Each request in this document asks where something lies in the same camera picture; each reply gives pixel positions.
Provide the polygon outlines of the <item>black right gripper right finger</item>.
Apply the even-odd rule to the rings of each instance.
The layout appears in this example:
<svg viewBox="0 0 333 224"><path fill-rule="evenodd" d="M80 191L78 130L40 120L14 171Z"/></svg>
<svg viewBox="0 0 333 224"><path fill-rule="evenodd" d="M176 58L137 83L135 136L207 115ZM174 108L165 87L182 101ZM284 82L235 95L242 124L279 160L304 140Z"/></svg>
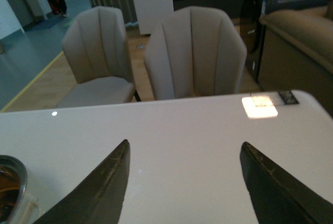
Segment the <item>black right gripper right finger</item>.
<svg viewBox="0 0 333 224"><path fill-rule="evenodd" d="M249 142L240 151L242 175L259 223L332 223L332 203Z"/></svg>

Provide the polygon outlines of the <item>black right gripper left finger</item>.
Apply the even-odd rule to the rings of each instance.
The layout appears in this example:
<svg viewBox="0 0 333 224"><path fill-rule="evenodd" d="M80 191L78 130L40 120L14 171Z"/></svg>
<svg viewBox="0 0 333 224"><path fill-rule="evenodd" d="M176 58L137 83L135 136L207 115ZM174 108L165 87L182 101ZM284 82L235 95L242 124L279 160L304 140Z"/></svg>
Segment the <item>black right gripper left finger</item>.
<svg viewBox="0 0 333 224"><path fill-rule="evenodd" d="M130 144L125 139L35 223L118 223L129 173Z"/></svg>

